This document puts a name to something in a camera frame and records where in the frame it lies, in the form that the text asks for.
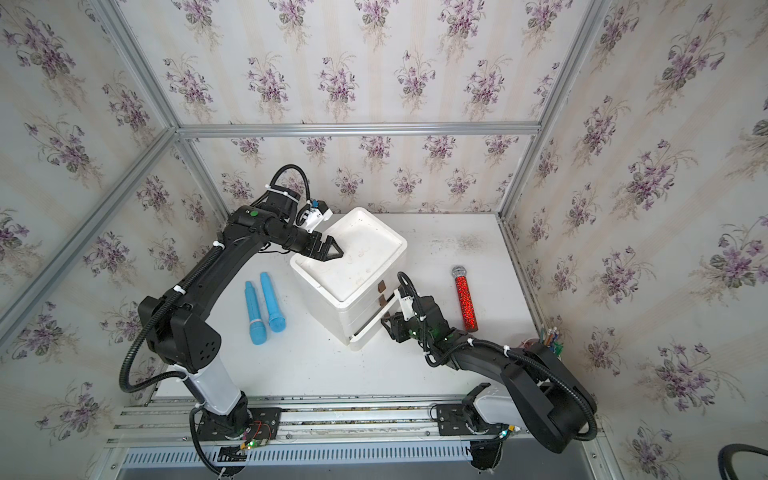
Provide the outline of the blue plastic tool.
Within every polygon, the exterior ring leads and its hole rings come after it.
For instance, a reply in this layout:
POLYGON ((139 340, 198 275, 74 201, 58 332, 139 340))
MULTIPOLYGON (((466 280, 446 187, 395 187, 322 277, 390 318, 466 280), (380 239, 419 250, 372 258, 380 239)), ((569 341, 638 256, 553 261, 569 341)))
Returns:
POLYGON ((267 308, 269 327, 275 333, 283 332, 286 329, 286 319, 280 308, 270 275, 267 272, 262 272, 260 282, 267 308))

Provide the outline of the white plastic drawer cabinet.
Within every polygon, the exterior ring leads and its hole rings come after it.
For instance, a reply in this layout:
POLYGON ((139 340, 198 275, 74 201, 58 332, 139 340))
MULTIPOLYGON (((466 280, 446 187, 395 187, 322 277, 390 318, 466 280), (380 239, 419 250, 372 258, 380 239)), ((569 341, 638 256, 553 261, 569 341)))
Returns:
POLYGON ((397 273, 405 267, 408 243, 362 207, 326 233, 343 249, 342 258, 320 262, 296 254, 290 265, 309 313, 348 347, 400 286, 397 273))

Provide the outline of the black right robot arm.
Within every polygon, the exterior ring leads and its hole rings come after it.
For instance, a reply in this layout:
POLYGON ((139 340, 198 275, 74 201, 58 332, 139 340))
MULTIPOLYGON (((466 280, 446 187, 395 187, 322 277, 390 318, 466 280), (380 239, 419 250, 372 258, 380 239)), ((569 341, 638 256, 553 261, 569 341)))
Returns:
POLYGON ((382 321, 392 340, 415 340, 432 368, 448 366, 502 384, 533 437, 553 453, 573 440, 597 437, 597 405, 588 390, 547 346, 512 348, 449 325, 431 296, 397 273, 401 311, 382 321))

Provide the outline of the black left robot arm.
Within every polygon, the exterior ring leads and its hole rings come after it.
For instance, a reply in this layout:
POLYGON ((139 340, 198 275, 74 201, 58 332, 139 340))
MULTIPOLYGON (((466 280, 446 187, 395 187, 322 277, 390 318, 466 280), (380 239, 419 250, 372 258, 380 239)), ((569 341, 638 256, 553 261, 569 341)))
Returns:
POLYGON ((336 240, 317 230, 331 215, 309 189, 297 192, 275 180, 252 203, 234 210, 189 273, 162 296, 139 304, 141 329, 122 362, 120 389, 136 393, 179 379, 210 417, 230 428, 245 426, 246 395, 221 362, 222 338, 208 316, 240 269, 271 246, 320 262, 342 258, 336 240))

